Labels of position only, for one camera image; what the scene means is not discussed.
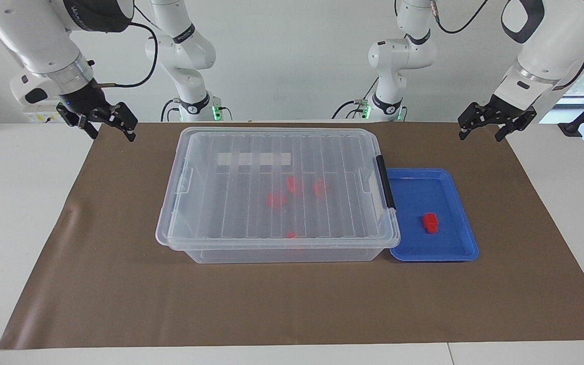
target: brown table cover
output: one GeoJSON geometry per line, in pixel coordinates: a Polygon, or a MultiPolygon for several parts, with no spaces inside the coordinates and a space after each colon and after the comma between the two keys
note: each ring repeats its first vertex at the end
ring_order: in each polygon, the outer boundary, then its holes
{"type": "Polygon", "coordinates": [[[387,167],[447,169],[476,261],[201,265],[155,240],[187,126],[102,127],[0,349],[584,340],[584,274],[494,130],[294,125],[364,128],[387,167]]]}

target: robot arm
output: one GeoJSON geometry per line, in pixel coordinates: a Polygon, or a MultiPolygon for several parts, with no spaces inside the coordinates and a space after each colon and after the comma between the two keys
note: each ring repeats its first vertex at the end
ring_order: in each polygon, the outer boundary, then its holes
{"type": "Polygon", "coordinates": [[[430,0],[401,0],[397,21],[405,37],[383,40],[369,49],[369,63],[380,76],[378,88],[368,100],[370,118],[396,120],[407,86],[399,72],[428,67],[436,60],[436,45],[429,41],[431,18],[430,0]]]}
{"type": "MultiPolygon", "coordinates": [[[[160,67],[175,84],[180,113],[186,122],[217,120],[220,100],[206,90],[200,69],[215,64],[215,48],[203,37],[188,17],[183,0],[151,0],[155,24],[167,35],[157,37],[160,67]]],[[[155,51],[146,43],[146,54],[155,51]]]]}
{"type": "Polygon", "coordinates": [[[537,115],[534,102],[584,58],[584,0],[509,0],[501,25],[522,50],[489,103],[473,102],[461,114],[461,139],[488,124],[503,125],[497,141],[524,131],[537,115]]]}
{"type": "Polygon", "coordinates": [[[121,32],[133,7],[133,0],[0,0],[0,39],[24,65],[11,81],[18,100],[35,104],[58,96],[58,111],[69,125],[95,138],[91,122],[103,122],[133,141],[136,117],[122,102],[107,102],[95,87],[93,63],[69,38],[72,30],[121,32]]]}

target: plastic storage box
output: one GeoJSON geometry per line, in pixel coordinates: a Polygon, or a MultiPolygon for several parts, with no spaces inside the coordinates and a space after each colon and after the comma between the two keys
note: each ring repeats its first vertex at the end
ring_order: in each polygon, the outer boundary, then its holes
{"type": "Polygon", "coordinates": [[[378,155],[363,129],[185,129],[156,238],[197,263],[370,261],[399,243],[378,155]]]}

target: blue tray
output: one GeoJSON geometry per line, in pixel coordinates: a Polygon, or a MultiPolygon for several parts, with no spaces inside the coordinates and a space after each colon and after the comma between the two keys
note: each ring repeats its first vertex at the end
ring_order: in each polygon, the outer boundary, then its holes
{"type": "Polygon", "coordinates": [[[389,168],[396,203],[400,244],[391,254],[401,261],[472,261],[477,241],[463,210],[452,176],[444,169],[389,168]],[[439,230],[427,233],[425,213],[436,213],[439,230]]]}

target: table surface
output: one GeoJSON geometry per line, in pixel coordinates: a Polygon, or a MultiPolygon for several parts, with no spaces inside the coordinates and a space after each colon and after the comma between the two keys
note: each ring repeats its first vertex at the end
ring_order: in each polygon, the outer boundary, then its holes
{"type": "MultiPolygon", "coordinates": [[[[533,125],[508,139],[584,271],[584,143],[564,137],[554,125],[533,125]]],[[[0,125],[0,337],[90,146],[85,134],[65,125],[0,125]]],[[[146,359],[162,363],[183,359],[190,363],[584,363],[584,341],[0,351],[0,363],[58,359],[63,363],[145,363],[146,359]]]]}

